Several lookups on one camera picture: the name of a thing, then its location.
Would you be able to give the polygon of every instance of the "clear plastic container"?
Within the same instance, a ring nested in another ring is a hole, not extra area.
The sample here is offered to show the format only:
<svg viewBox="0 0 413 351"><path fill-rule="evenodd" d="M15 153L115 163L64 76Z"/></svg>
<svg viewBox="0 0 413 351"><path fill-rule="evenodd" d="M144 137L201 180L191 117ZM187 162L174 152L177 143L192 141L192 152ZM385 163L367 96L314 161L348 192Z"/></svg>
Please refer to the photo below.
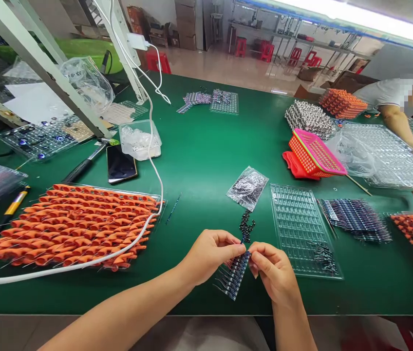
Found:
<svg viewBox="0 0 413 351"><path fill-rule="evenodd" d="M150 156L161 155L161 138L153 123L153 141L150 147ZM148 145L150 143L150 120L125 123L119 125L120 143L122 152L134 157L137 161L148 159Z"/></svg>

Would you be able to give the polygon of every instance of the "yellow pen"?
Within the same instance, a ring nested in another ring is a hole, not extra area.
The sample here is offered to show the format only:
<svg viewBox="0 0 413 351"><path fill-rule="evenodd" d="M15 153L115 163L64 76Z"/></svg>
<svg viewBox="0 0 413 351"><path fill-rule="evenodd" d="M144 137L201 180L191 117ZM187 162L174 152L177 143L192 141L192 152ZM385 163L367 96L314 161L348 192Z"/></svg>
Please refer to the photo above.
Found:
<svg viewBox="0 0 413 351"><path fill-rule="evenodd" d="M3 214L3 219L2 222L0 223L0 232L2 231L2 228L10 221L10 219L13 217L15 212L17 211L18 206L22 203L23 199L28 195L28 192L30 191L31 187L30 186L25 186L24 189L17 195L15 200L10 204L8 209L5 211Z"/></svg>

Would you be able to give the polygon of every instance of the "wooden stick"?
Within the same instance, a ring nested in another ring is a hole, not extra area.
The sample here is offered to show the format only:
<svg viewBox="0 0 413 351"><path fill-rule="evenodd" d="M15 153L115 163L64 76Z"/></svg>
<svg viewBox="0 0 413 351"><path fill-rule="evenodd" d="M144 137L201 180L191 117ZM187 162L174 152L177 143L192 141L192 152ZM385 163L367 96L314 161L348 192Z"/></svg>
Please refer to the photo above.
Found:
<svg viewBox="0 0 413 351"><path fill-rule="evenodd" d="M352 181L353 183L355 183L358 187L360 187L362 190L364 190L364 192L365 192L367 195L372 196L372 194L371 194L370 192L368 192L366 188L364 188L362 185L360 185L358 182L356 182L353 178L351 178L350 175L346 175L346 176L347 176L349 179L351 179L351 181Z"/></svg>

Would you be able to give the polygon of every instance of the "white power adapter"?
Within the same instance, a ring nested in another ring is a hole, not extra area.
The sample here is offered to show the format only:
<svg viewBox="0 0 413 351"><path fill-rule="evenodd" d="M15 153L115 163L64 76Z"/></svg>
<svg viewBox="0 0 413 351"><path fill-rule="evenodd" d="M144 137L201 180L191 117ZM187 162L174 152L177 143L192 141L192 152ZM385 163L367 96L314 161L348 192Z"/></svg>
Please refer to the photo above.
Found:
<svg viewBox="0 0 413 351"><path fill-rule="evenodd" d="M145 40L145 37L141 34L127 33L127 40L134 49L147 51L149 43Z"/></svg>

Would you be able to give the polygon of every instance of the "small plastic bag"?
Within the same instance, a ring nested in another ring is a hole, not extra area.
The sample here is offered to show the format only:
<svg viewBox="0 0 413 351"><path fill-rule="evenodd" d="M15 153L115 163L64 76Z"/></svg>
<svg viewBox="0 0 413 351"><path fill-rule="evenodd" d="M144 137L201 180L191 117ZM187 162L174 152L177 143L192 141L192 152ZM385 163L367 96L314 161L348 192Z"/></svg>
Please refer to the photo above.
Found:
<svg viewBox="0 0 413 351"><path fill-rule="evenodd" d="M252 212L267 182L267 177L248 166L227 191L226 196Z"/></svg>

